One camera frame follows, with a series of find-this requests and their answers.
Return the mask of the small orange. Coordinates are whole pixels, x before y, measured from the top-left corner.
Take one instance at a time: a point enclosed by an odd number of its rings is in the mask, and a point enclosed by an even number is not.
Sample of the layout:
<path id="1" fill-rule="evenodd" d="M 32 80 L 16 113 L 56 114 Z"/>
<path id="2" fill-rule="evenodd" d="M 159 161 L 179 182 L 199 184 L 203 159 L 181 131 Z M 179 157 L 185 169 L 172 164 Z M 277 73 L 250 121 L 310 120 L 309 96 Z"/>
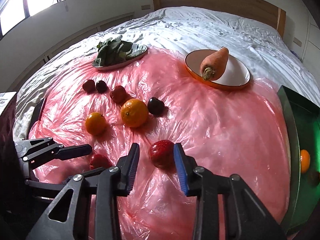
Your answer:
<path id="1" fill-rule="evenodd" d="M 107 128 L 106 119 L 101 113 L 93 112 L 86 118 L 85 128 L 90 135 L 101 135 Z"/>

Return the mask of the small red fruit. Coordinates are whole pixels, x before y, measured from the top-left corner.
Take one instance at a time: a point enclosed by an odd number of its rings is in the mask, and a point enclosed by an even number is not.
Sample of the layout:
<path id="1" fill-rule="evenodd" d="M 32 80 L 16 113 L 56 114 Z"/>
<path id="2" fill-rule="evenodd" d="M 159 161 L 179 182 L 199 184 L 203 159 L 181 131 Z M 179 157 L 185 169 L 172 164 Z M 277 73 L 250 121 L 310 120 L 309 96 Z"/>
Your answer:
<path id="1" fill-rule="evenodd" d="M 95 87 L 95 81 L 94 80 L 86 80 L 83 84 L 82 84 L 82 88 L 83 90 L 87 93 L 87 94 L 91 94 L 94 93 L 96 91 L 96 87 Z"/>

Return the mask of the red apple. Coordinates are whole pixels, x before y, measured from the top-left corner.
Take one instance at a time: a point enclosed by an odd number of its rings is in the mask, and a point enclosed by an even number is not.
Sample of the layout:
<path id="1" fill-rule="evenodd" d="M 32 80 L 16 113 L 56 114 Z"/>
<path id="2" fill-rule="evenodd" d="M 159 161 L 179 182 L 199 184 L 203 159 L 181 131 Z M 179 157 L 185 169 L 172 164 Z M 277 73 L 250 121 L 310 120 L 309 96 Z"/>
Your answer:
<path id="1" fill-rule="evenodd" d="M 148 156 L 156 168 L 170 170 L 174 167 L 174 143 L 170 140 L 161 140 L 152 144 Z"/>

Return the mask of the dark red cherry fruit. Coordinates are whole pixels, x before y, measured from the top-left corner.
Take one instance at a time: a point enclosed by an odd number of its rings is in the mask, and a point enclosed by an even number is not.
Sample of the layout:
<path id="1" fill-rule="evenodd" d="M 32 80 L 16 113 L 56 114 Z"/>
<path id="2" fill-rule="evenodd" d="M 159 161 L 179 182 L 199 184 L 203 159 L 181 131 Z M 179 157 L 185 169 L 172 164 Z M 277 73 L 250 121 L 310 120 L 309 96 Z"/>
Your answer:
<path id="1" fill-rule="evenodd" d="M 95 84 L 96 90 L 99 94 L 104 94 L 108 91 L 108 86 L 105 83 L 105 81 L 103 80 L 99 80 L 96 84 Z"/>

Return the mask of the large orange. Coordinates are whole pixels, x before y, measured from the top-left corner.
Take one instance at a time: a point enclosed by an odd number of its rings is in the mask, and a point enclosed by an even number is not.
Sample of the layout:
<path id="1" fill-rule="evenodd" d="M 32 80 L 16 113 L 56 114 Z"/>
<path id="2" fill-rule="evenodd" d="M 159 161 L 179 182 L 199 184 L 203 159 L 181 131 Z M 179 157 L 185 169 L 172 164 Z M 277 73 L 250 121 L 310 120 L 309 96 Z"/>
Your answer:
<path id="1" fill-rule="evenodd" d="M 130 99 L 125 102 L 120 110 L 120 117 L 125 126 L 137 128 L 148 119 L 147 105 L 138 99 Z"/>

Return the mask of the red tomato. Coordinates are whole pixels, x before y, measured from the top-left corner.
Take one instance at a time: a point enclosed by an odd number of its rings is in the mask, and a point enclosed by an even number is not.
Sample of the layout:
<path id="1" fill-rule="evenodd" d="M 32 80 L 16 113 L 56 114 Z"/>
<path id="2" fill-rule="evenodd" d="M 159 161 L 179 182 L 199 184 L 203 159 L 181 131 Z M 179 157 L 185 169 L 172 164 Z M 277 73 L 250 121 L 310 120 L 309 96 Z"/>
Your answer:
<path id="1" fill-rule="evenodd" d="M 110 98 L 114 103 L 122 105 L 127 100 L 127 92 L 123 86 L 116 86 L 110 91 Z"/>

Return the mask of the dark plum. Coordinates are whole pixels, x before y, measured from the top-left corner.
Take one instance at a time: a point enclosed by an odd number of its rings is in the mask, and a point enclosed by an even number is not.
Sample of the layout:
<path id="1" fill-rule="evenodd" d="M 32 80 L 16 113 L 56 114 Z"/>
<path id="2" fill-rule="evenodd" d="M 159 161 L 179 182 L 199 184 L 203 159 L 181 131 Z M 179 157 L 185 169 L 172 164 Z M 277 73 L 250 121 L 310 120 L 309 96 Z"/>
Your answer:
<path id="1" fill-rule="evenodd" d="M 149 99 L 147 107 L 149 113 L 155 116 L 159 116 L 164 112 L 165 104 L 163 101 L 157 99 L 156 97 L 152 97 Z"/>

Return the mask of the grey plate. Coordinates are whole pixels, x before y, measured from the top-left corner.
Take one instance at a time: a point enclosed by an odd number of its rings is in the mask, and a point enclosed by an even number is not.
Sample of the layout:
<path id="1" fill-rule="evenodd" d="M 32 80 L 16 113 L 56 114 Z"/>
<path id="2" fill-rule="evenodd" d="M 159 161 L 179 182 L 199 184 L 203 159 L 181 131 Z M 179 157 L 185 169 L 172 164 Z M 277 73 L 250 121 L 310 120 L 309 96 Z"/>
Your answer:
<path id="1" fill-rule="evenodd" d="M 111 71 L 119 68 L 123 68 L 135 61 L 142 59 L 148 53 L 148 47 L 146 45 L 139 45 L 134 43 L 131 50 L 125 53 L 119 53 L 114 57 L 114 61 L 107 66 L 100 66 L 95 60 L 92 62 L 92 66 L 99 71 Z"/>

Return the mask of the orange in tray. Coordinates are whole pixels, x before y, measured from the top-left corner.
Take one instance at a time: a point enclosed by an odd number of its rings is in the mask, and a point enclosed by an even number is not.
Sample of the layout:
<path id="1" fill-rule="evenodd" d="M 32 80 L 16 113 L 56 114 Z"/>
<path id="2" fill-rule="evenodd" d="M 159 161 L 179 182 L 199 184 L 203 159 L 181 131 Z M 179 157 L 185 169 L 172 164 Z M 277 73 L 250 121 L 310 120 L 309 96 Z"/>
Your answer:
<path id="1" fill-rule="evenodd" d="M 305 174 L 310 167 L 310 154 L 307 150 L 300 151 L 300 171 Z"/>

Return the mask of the pink plastic sheet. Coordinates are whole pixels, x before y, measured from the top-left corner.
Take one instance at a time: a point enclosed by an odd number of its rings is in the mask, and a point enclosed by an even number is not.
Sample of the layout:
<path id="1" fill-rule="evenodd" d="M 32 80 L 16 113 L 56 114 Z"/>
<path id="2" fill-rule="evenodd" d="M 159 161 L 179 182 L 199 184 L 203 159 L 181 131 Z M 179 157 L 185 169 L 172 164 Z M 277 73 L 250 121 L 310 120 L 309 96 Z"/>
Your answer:
<path id="1" fill-rule="evenodd" d="M 119 198 L 123 239 L 191 239 L 196 200 L 186 197 L 175 174 L 153 166 L 149 147 L 160 140 L 182 144 L 186 154 L 221 176 L 239 174 L 276 221 L 289 202 L 287 133 L 275 85 L 256 79 L 243 90 L 226 92 L 195 80 L 179 56 L 152 49 L 139 62 L 115 72 L 99 72 L 83 57 L 49 86 L 42 118 L 31 138 L 51 137 L 66 146 L 90 144 L 113 163 L 131 144 L 140 145 L 135 184 Z M 82 84 L 103 80 L 123 86 L 136 99 L 157 97 L 167 111 L 136 129 L 125 126 L 120 107 L 107 94 L 87 94 Z M 90 135 L 86 118 L 101 113 L 107 128 Z"/>

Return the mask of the green tray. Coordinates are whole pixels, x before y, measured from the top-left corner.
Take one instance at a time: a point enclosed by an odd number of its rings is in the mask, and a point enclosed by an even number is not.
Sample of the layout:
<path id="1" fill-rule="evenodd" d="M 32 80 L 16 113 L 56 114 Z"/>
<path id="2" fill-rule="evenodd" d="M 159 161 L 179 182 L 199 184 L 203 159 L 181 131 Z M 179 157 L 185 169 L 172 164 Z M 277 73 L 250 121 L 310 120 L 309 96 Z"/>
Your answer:
<path id="1" fill-rule="evenodd" d="M 277 94 L 290 145 L 290 198 L 281 222 L 290 236 L 302 229 L 319 202 L 319 106 L 286 86 Z"/>

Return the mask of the carrot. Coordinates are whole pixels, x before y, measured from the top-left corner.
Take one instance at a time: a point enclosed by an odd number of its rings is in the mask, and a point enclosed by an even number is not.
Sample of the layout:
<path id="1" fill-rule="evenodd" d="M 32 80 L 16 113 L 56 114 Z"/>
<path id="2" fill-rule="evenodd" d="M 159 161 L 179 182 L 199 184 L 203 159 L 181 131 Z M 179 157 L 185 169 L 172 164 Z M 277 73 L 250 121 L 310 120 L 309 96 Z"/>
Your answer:
<path id="1" fill-rule="evenodd" d="M 229 50 L 222 47 L 220 50 L 208 55 L 200 64 L 200 72 L 205 81 L 219 79 L 225 72 L 229 58 Z"/>

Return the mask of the white bed sheet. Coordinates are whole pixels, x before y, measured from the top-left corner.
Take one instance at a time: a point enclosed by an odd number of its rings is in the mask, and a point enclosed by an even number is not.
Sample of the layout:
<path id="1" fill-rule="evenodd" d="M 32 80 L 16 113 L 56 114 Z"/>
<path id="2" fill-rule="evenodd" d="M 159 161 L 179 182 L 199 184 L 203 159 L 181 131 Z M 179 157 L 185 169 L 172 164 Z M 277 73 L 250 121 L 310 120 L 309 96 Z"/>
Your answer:
<path id="1" fill-rule="evenodd" d="M 254 77 L 265 77 L 319 104 L 316 79 L 271 26 L 226 12 L 170 7 L 93 34 L 41 67 L 18 91 L 14 139 L 25 138 L 36 103 L 60 74 L 81 58 L 95 54 L 100 41 L 118 36 L 148 47 L 167 49 L 175 55 L 227 47 Z"/>

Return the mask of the white wardrobe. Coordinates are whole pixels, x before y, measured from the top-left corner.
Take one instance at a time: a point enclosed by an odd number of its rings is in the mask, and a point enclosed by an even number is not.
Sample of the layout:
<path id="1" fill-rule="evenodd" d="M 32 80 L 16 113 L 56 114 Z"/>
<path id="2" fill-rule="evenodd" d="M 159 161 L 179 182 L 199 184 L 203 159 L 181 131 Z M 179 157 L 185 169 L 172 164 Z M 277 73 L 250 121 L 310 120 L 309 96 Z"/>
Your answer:
<path id="1" fill-rule="evenodd" d="M 308 71 L 314 76 L 317 83 L 319 83 L 320 31 L 317 23 L 311 15 L 309 15 L 308 23 L 309 25 L 302 55 L 302 62 Z"/>

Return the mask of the wooden headboard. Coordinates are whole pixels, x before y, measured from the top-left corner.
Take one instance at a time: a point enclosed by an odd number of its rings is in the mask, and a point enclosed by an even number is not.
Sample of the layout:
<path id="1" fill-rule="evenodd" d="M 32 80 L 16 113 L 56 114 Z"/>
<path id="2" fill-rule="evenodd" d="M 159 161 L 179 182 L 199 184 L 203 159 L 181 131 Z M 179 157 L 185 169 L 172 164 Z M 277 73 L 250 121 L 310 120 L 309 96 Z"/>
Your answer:
<path id="1" fill-rule="evenodd" d="M 286 11 L 265 0 L 153 0 L 159 10 L 167 7 L 197 7 L 256 20 L 276 29 L 284 36 Z"/>

